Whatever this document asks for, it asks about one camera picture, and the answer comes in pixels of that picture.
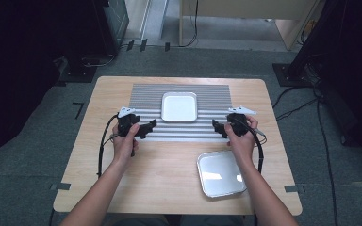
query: fingers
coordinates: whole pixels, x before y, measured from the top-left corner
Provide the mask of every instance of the fingers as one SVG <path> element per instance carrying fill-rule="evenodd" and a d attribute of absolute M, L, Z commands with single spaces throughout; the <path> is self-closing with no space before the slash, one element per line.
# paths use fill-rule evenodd
<path fill-rule="evenodd" d="M 116 125 L 113 127 L 113 129 L 111 129 L 111 132 L 113 132 L 113 134 L 119 133 L 119 123 L 116 123 Z"/>
<path fill-rule="evenodd" d="M 134 151 L 137 151 L 138 148 L 140 147 L 138 144 L 139 144 L 139 143 L 134 139 L 134 141 L 133 141 Z"/>
<path fill-rule="evenodd" d="M 228 135 L 230 139 L 236 137 L 237 135 L 234 133 L 234 130 L 232 129 L 232 126 L 230 123 L 226 123 L 224 125 L 225 133 Z"/>
<path fill-rule="evenodd" d="M 257 129 L 258 126 L 258 121 L 253 118 L 252 116 L 247 115 L 246 119 L 249 121 L 249 123 L 251 124 L 251 128 L 253 129 Z"/>
<path fill-rule="evenodd" d="M 128 134 L 126 136 L 126 138 L 133 140 L 135 134 L 138 132 L 138 130 L 140 129 L 140 125 L 135 123 L 131 126 L 130 130 L 128 131 Z"/>

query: power cord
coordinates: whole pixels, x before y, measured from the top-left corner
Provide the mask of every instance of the power cord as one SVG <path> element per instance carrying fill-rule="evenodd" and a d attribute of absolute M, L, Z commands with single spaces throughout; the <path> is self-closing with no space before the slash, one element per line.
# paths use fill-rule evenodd
<path fill-rule="evenodd" d="M 110 135 L 110 138 L 107 139 L 107 141 L 105 141 L 104 146 L 105 146 L 106 143 L 108 143 L 109 141 L 111 141 L 111 142 L 113 143 L 113 138 L 115 138 L 116 136 L 118 136 L 118 135 L 117 135 L 117 134 L 116 134 L 116 135 L 114 135 L 114 134 Z"/>
<path fill-rule="evenodd" d="M 267 143 L 267 137 L 266 137 L 265 135 L 263 135 L 263 137 L 264 137 L 264 138 L 263 138 L 262 140 L 260 140 L 260 144 L 261 144 L 261 145 Z"/>
<path fill-rule="evenodd" d="M 337 198 L 336 198 L 336 193 L 335 193 L 334 176 L 333 176 L 332 168 L 331 168 L 331 159 L 330 159 L 330 153 L 329 153 L 328 140 L 327 140 L 327 137 L 325 135 L 325 131 L 324 131 L 323 124 L 322 124 L 322 119 L 321 119 L 321 113 L 320 113 L 320 103 L 323 102 L 323 97 L 322 97 L 321 94 L 317 93 L 317 86 L 318 86 L 318 84 L 320 82 L 321 82 L 321 80 L 319 79 L 316 83 L 313 84 L 312 89 L 313 89 L 313 95 L 315 96 L 315 99 L 305 103 L 304 105 L 301 105 L 300 107 L 298 107 L 296 109 L 293 109 L 293 110 L 291 110 L 289 112 L 286 112 L 286 113 L 282 114 L 281 116 L 278 116 L 276 119 L 278 121 L 280 121 L 280 120 L 290 116 L 293 112 L 298 111 L 298 110 L 302 109 L 305 106 L 312 105 L 313 103 L 315 103 L 317 101 L 317 116 L 318 116 L 318 119 L 319 119 L 322 138 L 324 140 L 324 146 L 325 146 L 325 152 L 326 152 L 326 158 L 327 158 L 328 175 L 329 175 L 330 184 L 331 184 L 331 193 L 332 193 L 332 202 L 333 202 L 333 211 L 334 211 L 334 223 L 335 223 L 336 226 L 338 226 L 338 221 L 337 221 Z M 285 93 L 287 93 L 287 92 L 289 92 L 291 90 L 294 90 L 294 89 L 289 88 L 289 89 L 284 90 L 279 95 L 279 97 L 278 97 L 276 103 L 273 105 L 273 107 L 275 107 L 278 104 L 279 100 L 281 99 L 281 97 Z"/>
<path fill-rule="evenodd" d="M 113 61 L 113 59 L 116 57 L 115 55 L 109 55 L 111 57 L 111 59 L 106 62 L 106 63 L 103 63 L 103 64 L 90 64 L 90 63 L 87 63 L 87 64 L 84 64 L 84 67 L 87 67 L 87 68 L 90 68 L 90 67 L 104 67 L 106 66 L 107 64 L 109 64 L 111 61 Z"/>
<path fill-rule="evenodd" d="M 106 133 L 107 133 L 107 129 L 110 126 L 111 122 L 117 118 L 118 114 L 114 115 L 113 117 L 110 118 L 110 120 L 107 122 L 107 126 L 105 128 L 104 134 L 102 135 L 102 140 L 101 140 L 101 146 L 99 148 L 99 163 L 98 163 L 98 173 L 96 173 L 98 175 L 98 177 L 101 177 L 102 175 L 102 159 L 103 159 L 103 155 L 104 155 L 104 146 L 105 144 L 114 138 L 114 136 L 110 136 L 110 139 L 105 141 L 105 137 L 106 137 Z"/>
<path fill-rule="evenodd" d="M 331 159 L 330 159 L 327 136 L 325 135 L 324 128 L 323 128 L 323 125 L 322 125 L 322 120 L 321 120 L 320 102 L 321 102 L 321 100 L 318 99 L 318 101 L 317 101 L 317 116 L 319 118 L 320 129 L 321 129 L 322 137 L 324 139 L 325 151 L 326 151 L 326 155 L 327 155 L 327 168 L 328 168 L 328 174 L 329 174 L 329 177 L 330 177 L 332 202 L 333 202 L 333 208 L 334 208 L 334 223 L 335 223 L 336 226 L 338 226 L 338 224 L 337 224 L 337 198 L 336 198 L 336 194 L 335 194 L 334 176 L 332 174 L 332 169 L 331 169 Z"/>
<path fill-rule="evenodd" d="M 179 45 L 179 47 L 188 47 L 190 45 L 192 45 L 195 41 L 196 38 L 198 37 L 198 26 L 197 26 L 197 18 L 198 18 L 198 9 L 199 9 L 199 0 L 196 0 L 196 7 L 195 7 L 195 25 L 194 25 L 194 31 L 195 33 L 193 34 L 192 39 L 190 40 L 190 42 L 186 45 Z"/>
<path fill-rule="evenodd" d="M 190 4 L 190 0 L 188 1 L 188 5 L 189 5 L 189 10 L 192 11 L 192 5 Z M 194 19 L 193 19 L 193 16 L 192 16 L 192 15 L 189 16 L 190 25 L 193 26 L 193 27 L 195 27 L 195 24 L 196 24 L 196 21 L 195 21 L 195 20 L 197 19 L 197 18 L 196 18 L 197 16 L 198 16 L 197 12 L 195 13 Z M 195 44 L 195 46 L 196 46 L 197 44 L 199 44 L 199 40 L 198 40 L 198 27 L 195 27 L 195 34 L 196 34 L 196 39 L 195 39 L 196 44 Z"/>
<path fill-rule="evenodd" d="M 52 208 L 51 217 L 49 218 L 49 226 L 52 225 L 52 221 L 54 220 L 54 214 L 55 214 L 55 209 Z"/>

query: white tray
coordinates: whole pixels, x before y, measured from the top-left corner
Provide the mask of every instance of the white tray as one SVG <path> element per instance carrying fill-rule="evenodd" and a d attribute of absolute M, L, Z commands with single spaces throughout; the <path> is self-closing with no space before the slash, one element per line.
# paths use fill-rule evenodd
<path fill-rule="evenodd" d="M 231 151 L 203 153 L 198 157 L 202 189 L 210 197 L 232 195 L 246 190 Z"/>
<path fill-rule="evenodd" d="M 195 121 L 197 118 L 198 107 L 195 93 L 164 93 L 161 101 L 161 119 L 164 121 Z"/>

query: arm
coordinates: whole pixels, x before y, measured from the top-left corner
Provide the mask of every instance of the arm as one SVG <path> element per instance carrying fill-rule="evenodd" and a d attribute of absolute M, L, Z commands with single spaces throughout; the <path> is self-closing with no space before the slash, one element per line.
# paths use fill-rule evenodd
<path fill-rule="evenodd" d="M 131 152 L 138 148 L 138 142 L 134 139 L 138 130 L 139 126 L 134 124 L 126 137 L 114 138 L 112 162 L 60 225 L 100 225 L 102 223 L 114 192 L 129 165 Z M 117 134 L 117 124 L 113 128 L 113 134 Z"/>
<path fill-rule="evenodd" d="M 247 116 L 253 129 L 257 128 L 257 120 Z M 225 125 L 232 152 L 237 161 L 237 165 L 246 183 L 252 205 L 257 214 L 260 225 L 298 225 L 295 218 L 275 195 L 270 186 L 257 171 L 253 161 L 252 152 L 255 146 L 253 135 L 248 132 L 244 136 L 238 137 L 234 134 L 231 125 Z"/>

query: person's left hand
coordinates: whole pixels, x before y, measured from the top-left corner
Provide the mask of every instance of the person's left hand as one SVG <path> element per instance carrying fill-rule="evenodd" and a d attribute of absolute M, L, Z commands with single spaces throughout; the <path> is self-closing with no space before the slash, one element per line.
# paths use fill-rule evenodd
<path fill-rule="evenodd" d="M 113 163 L 120 163 L 125 168 L 128 166 L 132 150 L 136 151 L 138 149 L 138 142 L 134 139 L 134 135 L 138 132 L 139 129 L 140 126 L 137 123 L 133 124 L 127 136 L 116 136 L 115 138 L 113 138 Z M 118 134 L 118 124 L 113 127 L 112 131 L 114 135 Z"/>

